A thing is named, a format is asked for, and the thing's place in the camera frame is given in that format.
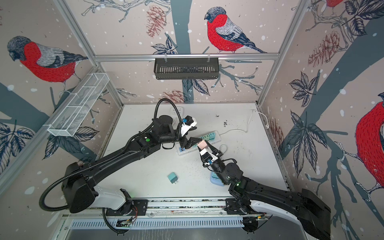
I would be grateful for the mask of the blue rounded power strip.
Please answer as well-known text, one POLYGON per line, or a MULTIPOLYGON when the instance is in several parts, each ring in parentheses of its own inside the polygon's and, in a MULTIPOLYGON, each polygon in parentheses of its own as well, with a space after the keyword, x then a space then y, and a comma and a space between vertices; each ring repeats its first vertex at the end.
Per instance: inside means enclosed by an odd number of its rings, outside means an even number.
POLYGON ((220 178, 216 175, 216 173, 211 172, 210 175, 210 181, 212 184, 217 185, 217 186, 224 186, 220 178))

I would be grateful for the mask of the white square power strip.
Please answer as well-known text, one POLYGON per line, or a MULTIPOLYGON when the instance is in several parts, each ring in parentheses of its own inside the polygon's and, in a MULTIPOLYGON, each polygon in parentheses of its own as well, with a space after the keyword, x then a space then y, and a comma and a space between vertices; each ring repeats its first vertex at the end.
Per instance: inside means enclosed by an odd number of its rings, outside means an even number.
POLYGON ((176 108, 171 107, 170 115, 173 118, 178 118, 178 115, 180 115, 180 117, 183 118, 183 113, 184 113, 183 107, 176 107, 176 108))

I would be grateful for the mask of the white long power strip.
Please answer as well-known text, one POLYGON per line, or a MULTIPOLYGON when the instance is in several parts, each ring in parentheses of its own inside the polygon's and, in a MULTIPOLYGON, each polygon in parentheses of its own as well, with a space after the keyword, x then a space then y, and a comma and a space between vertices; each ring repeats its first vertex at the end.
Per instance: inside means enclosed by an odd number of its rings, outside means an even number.
MULTIPOLYGON (((215 139, 215 140, 209 140, 209 141, 206 141, 206 142, 210 143, 211 145, 214 145, 214 144, 216 144, 216 143, 219 143, 221 140, 222 140, 222 138, 221 138, 221 136, 219 135, 219 137, 218 137, 217 139, 215 139)), ((181 148, 181 147, 180 147, 180 144, 179 144, 179 143, 177 143, 177 144, 175 145, 175 147, 176 147, 176 151, 177 151, 177 153, 178 153, 179 156, 182 156, 182 155, 185 155, 185 154, 189 154, 189 153, 191 153, 191 152, 195 152, 195 151, 198 150, 197 145, 194 145, 194 146, 191 147, 190 149, 184 149, 184 148, 181 148)))

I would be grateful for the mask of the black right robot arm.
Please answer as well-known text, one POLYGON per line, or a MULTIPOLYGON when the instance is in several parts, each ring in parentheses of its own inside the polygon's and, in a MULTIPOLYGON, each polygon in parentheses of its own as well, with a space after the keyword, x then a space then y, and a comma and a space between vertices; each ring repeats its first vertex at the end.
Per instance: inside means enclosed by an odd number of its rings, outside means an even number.
POLYGON ((227 207, 228 213, 270 214, 298 224, 315 239, 331 238, 331 209, 316 194, 307 189, 292 192, 260 184, 245 177, 235 159, 222 160, 223 153, 210 143, 201 141, 197 147, 203 167, 229 187, 235 201, 227 207))

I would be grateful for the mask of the teal green front adapter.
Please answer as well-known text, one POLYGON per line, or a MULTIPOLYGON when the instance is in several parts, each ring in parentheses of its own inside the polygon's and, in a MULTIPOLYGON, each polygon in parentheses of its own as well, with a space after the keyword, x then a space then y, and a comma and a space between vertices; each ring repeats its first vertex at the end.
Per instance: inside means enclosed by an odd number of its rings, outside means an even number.
POLYGON ((178 182, 178 176, 177 176, 174 172, 172 172, 172 173, 170 173, 170 174, 168 175, 168 179, 169 179, 169 181, 170 181, 172 184, 175 184, 175 183, 178 182))

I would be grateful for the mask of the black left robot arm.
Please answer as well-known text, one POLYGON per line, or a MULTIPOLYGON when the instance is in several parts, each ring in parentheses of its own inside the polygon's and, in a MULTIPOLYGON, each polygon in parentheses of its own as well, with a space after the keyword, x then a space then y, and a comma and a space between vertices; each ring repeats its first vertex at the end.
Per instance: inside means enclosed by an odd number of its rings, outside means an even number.
POLYGON ((173 128, 173 118, 168 115, 158 116, 160 104, 168 102, 172 107, 176 105, 169 99, 160 99, 155 107, 151 124, 143 131, 133 135, 121 149, 91 163, 80 167, 77 163, 69 165, 64 177, 52 183, 43 191, 39 206, 47 212, 69 210, 79 213, 88 208, 120 209, 130 198, 126 190, 112 191, 97 190, 98 184, 106 177, 121 168, 150 156, 163 148, 164 144, 179 143, 182 148, 189 149, 201 141, 200 138, 188 138, 188 132, 197 129, 197 120, 191 116, 182 118, 177 113, 178 125, 173 128), (57 185, 61 185, 66 199, 66 205, 49 207, 46 197, 57 185))

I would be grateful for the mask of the pink plug adapter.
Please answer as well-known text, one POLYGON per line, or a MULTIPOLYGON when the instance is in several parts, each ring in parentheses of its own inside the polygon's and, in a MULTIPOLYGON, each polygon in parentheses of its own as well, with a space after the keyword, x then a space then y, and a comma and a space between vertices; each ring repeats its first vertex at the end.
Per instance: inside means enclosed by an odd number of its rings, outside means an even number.
POLYGON ((199 148, 199 151, 206 149, 208 147, 208 143, 206 141, 201 141, 197 144, 197 147, 199 148))

